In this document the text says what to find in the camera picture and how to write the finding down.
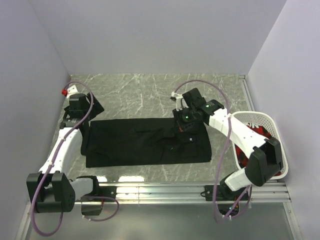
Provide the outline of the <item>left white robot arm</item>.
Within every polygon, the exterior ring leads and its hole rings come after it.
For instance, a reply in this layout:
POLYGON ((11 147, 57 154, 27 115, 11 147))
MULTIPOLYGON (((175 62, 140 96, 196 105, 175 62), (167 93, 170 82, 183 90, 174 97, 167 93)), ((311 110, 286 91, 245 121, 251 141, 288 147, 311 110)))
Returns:
POLYGON ((101 189, 96 176, 67 178, 73 154, 82 142, 89 122, 104 108, 91 93, 80 93, 73 85, 63 89, 69 105, 64 109, 57 141, 44 165, 26 179, 33 213, 68 213, 82 197, 96 201, 101 189))

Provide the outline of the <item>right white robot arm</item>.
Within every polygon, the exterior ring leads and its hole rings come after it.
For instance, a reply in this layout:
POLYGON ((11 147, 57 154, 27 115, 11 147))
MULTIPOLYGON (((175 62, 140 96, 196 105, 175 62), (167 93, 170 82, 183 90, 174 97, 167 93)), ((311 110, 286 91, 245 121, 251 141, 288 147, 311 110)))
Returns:
POLYGON ((255 132, 230 114, 220 102, 206 101, 197 88, 183 94, 173 91, 170 98, 175 102, 173 114, 181 132, 203 122, 228 137, 248 159, 245 167, 220 182, 219 190, 224 199, 233 199, 239 190, 249 185, 261 187, 286 170, 288 163, 278 138, 255 132))

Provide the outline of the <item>black long sleeve shirt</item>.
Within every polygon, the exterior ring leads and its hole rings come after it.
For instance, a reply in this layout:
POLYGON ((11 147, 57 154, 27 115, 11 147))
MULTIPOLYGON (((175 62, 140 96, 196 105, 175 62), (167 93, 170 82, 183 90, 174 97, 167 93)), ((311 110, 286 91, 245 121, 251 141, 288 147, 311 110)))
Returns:
POLYGON ((212 148, 202 122, 180 131, 173 118, 92 121, 80 148, 86 167, 207 163, 212 148))

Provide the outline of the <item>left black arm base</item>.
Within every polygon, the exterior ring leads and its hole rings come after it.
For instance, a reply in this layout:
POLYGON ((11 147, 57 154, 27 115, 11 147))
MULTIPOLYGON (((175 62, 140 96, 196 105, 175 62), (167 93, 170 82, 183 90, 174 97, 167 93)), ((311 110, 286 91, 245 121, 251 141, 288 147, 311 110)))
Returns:
POLYGON ((112 202, 112 199, 116 199, 117 187, 115 185, 103 185, 99 186, 93 193, 89 193, 81 198, 82 201, 102 201, 112 202))

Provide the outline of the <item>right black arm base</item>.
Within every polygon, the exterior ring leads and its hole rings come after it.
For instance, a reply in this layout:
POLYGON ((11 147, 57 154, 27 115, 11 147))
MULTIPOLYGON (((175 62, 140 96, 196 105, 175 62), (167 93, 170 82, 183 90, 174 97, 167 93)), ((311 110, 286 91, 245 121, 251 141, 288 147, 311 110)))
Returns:
MULTIPOLYGON (((200 196, 205 198, 205 200, 213 201, 213 195, 214 195, 214 186, 213 185, 205 185, 204 191, 200 193, 200 196)), ((245 187, 241 188, 237 191, 231 191, 227 186, 220 186, 217 185, 217 191, 216 191, 216 201, 235 201, 238 199, 238 197, 244 192, 244 195, 241 198, 241 201, 248 200, 249 199, 249 192, 246 190, 245 187)))

